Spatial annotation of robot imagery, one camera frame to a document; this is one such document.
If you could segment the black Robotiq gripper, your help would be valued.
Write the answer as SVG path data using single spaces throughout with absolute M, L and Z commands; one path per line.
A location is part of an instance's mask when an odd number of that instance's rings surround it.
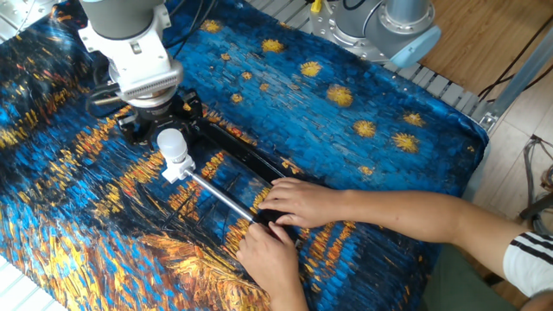
M 186 90 L 154 108 L 131 109 L 132 114 L 116 117 L 119 131 L 130 145 L 145 144 L 160 130 L 176 127 L 180 132 L 196 132 L 203 118 L 203 104 L 195 90 Z

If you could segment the person's left hand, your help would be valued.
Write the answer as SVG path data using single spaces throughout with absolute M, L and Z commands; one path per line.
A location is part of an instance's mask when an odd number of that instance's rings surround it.
M 270 222 L 249 226 L 238 244 L 238 261 L 273 303 L 305 303 L 296 248 L 286 231 Z

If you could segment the person's right hand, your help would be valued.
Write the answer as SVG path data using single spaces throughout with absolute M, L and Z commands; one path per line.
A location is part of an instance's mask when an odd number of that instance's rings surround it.
M 354 221 L 349 195 L 347 190 L 335 190 L 295 178 L 280 178 L 272 182 L 272 188 L 259 208 L 284 213 L 276 220 L 279 225 L 315 228 L 338 221 Z

